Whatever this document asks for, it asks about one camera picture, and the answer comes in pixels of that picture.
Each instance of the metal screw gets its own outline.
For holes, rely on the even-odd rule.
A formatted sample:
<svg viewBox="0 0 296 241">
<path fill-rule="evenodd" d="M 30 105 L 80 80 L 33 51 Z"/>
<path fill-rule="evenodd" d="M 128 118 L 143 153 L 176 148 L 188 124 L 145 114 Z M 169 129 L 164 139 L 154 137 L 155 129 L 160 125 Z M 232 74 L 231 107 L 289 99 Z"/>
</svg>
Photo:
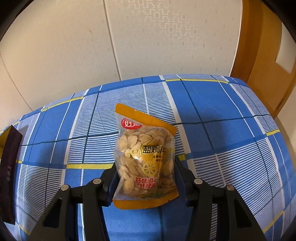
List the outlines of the metal screw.
<svg viewBox="0 0 296 241">
<path fill-rule="evenodd" d="M 93 180 L 93 184 L 100 184 L 101 182 L 102 182 L 102 180 L 99 178 L 96 178 Z"/>
<path fill-rule="evenodd" d="M 62 191 L 66 191 L 68 188 L 69 188 L 69 186 L 67 184 L 61 186 Z"/>
<path fill-rule="evenodd" d="M 229 191 L 234 191 L 234 186 L 233 185 L 227 185 L 227 190 Z"/>
<path fill-rule="evenodd" d="M 200 185 L 202 184 L 202 180 L 200 178 L 196 178 L 194 179 L 194 183 Z"/>
</svg>

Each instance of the red oval logo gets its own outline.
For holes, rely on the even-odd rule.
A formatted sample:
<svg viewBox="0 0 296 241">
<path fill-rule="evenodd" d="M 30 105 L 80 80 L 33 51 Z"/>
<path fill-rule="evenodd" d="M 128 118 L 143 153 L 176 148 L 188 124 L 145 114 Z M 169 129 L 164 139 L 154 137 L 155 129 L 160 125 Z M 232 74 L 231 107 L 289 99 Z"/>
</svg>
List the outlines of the red oval logo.
<svg viewBox="0 0 296 241">
<path fill-rule="evenodd" d="M 129 130 L 139 129 L 142 126 L 139 123 L 136 123 L 132 120 L 128 120 L 126 118 L 122 119 L 121 125 L 123 128 L 129 129 Z"/>
</svg>

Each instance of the pumpkin seed package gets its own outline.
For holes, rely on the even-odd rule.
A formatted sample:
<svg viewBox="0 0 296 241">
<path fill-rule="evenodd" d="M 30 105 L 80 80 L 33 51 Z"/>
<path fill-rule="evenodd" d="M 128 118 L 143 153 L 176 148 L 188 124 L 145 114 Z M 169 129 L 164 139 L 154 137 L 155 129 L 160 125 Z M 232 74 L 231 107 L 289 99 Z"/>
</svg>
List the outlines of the pumpkin seed package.
<svg viewBox="0 0 296 241">
<path fill-rule="evenodd" d="M 114 205 L 120 209 L 152 208 L 176 198 L 177 129 L 123 104 L 116 105 L 115 115 L 119 135 L 114 158 L 120 181 Z"/>
</svg>

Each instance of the bed sheet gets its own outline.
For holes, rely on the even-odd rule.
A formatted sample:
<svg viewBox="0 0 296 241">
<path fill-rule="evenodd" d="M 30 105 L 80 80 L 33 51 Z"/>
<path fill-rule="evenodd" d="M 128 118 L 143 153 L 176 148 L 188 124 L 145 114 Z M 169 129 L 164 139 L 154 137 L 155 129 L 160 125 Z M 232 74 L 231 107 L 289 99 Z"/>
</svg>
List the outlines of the bed sheet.
<svg viewBox="0 0 296 241">
<path fill-rule="evenodd" d="M 81 186 L 114 162 L 118 135 L 115 105 L 134 109 L 177 128 L 176 155 L 210 185 L 232 184 L 268 240 L 277 241 L 296 214 L 296 179 L 273 118 L 241 80 L 218 75 L 172 74 L 90 88 L 24 115 L 15 171 L 17 240 L 26 240 L 63 184 Z M 78 206 L 79 240 L 85 240 Z M 145 210 L 103 208 L 111 241 L 185 240 L 191 217 L 179 198 Z M 217 207 L 213 205 L 211 240 Z"/>
</svg>

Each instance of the brown wood panel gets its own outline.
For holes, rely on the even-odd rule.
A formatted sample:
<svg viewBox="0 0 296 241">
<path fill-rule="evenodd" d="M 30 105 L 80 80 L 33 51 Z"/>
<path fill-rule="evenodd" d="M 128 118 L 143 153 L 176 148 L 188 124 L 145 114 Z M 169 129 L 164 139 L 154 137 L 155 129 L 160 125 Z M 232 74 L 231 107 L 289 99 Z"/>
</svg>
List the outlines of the brown wood panel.
<svg viewBox="0 0 296 241">
<path fill-rule="evenodd" d="M 242 0 L 242 22 L 239 44 L 230 76 L 248 81 L 252 72 L 263 23 L 260 0 Z"/>
<path fill-rule="evenodd" d="M 289 74 L 275 62 L 281 43 L 281 21 L 264 3 L 261 3 L 261 8 L 260 43 L 247 83 L 271 115 L 276 117 L 295 84 L 296 68 L 294 66 Z"/>
</svg>

